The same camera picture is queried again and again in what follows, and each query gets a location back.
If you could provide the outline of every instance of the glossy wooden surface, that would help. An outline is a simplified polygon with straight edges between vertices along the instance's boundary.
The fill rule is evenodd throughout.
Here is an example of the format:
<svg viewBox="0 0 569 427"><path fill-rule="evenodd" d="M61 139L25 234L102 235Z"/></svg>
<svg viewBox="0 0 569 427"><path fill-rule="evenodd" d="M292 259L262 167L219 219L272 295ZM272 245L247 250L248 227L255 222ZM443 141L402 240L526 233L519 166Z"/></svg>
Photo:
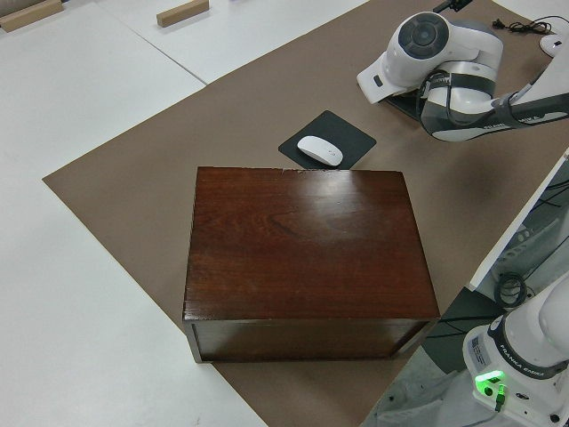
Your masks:
<svg viewBox="0 0 569 427"><path fill-rule="evenodd" d="M203 360L387 357L438 316L401 173L201 167L193 218Z"/></svg>

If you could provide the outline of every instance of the green indicator light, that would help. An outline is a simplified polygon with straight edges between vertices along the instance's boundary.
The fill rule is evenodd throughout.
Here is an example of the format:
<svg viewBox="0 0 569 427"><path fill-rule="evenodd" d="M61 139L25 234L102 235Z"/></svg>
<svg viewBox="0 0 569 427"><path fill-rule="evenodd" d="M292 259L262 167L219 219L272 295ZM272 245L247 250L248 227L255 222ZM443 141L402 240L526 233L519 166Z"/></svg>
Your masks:
<svg viewBox="0 0 569 427"><path fill-rule="evenodd" d="M474 381L477 383L483 383L484 381L492 380L493 378L502 378L504 373L502 371L492 371L487 374L478 375Z"/></svg>

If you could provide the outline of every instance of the wooden box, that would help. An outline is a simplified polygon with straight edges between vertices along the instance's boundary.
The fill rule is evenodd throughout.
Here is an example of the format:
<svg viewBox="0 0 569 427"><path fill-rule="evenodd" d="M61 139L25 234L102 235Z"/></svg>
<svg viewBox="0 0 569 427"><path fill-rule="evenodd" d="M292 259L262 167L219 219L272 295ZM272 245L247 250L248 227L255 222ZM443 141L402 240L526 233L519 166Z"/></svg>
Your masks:
<svg viewBox="0 0 569 427"><path fill-rule="evenodd" d="M438 317L401 173L198 168L197 362L385 358Z"/></svg>

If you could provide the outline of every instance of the brown paper sheet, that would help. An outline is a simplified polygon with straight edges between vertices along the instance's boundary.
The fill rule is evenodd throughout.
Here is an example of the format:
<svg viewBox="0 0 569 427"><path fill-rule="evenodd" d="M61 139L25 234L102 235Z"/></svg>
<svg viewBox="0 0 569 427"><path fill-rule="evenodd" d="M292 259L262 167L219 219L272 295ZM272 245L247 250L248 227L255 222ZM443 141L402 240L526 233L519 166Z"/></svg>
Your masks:
<svg viewBox="0 0 569 427"><path fill-rule="evenodd" d="M444 312L563 155L567 124L451 143L429 137L389 105L368 104L357 73L377 59L402 20L434 6L370 1L208 85L45 182L179 326L196 168L295 168L277 147L329 109L377 140L355 169L404 173ZM498 17L519 19L491 2L445 15L489 25ZM539 36L499 36L505 44L502 94L523 87L549 58ZM271 427L346 427L365 419L404 362L216 367ZM188 363L194 363L189 350Z"/></svg>

